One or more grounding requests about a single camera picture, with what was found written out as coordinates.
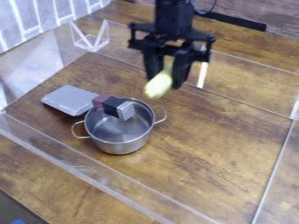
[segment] transparent plastic barrier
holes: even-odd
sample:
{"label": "transparent plastic barrier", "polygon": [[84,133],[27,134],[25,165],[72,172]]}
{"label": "transparent plastic barrier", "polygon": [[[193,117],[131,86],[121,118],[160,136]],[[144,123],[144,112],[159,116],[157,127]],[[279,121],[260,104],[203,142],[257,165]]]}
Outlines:
{"label": "transparent plastic barrier", "polygon": [[0,134],[159,222],[217,223],[4,113]]}
{"label": "transparent plastic barrier", "polygon": [[[107,20],[107,36],[103,39],[108,39],[108,44],[97,53],[144,68],[141,53],[127,48],[129,35],[125,25]],[[141,38],[145,34],[137,32],[137,35]],[[201,63],[195,62],[187,80],[195,87],[200,68]],[[299,96],[299,74],[213,51],[203,89],[291,117]]]}
{"label": "transparent plastic barrier", "polygon": [[284,142],[273,174],[260,201],[253,223],[298,223],[299,221],[299,122]]}

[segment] stainless steel pot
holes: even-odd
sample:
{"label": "stainless steel pot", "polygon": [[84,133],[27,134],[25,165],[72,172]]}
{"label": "stainless steel pot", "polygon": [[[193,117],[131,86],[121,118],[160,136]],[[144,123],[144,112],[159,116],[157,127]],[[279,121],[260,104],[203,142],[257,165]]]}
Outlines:
{"label": "stainless steel pot", "polygon": [[[124,98],[135,105],[135,116],[127,121],[107,115],[103,111],[92,109],[85,120],[76,122],[71,127],[72,135],[76,138],[92,138],[97,148],[115,155],[124,155],[137,151],[148,142],[153,126],[167,119],[167,112],[163,107],[163,119],[155,120],[153,109],[143,101],[133,98]],[[75,127],[84,123],[89,136],[77,136]]]}

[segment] black mount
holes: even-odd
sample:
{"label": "black mount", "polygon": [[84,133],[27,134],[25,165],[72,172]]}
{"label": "black mount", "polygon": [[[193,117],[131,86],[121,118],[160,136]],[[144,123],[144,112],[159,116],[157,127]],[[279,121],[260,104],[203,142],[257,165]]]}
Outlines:
{"label": "black mount", "polygon": [[[151,80],[164,69],[164,55],[173,56],[172,88],[180,88],[187,81],[192,62],[211,61],[212,35],[192,29],[192,4],[185,0],[155,1],[155,23],[129,25],[128,47],[144,55],[147,79]],[[136,39],[136,32],[147,32]],[[167,45],[183,40],[181,45]]]}

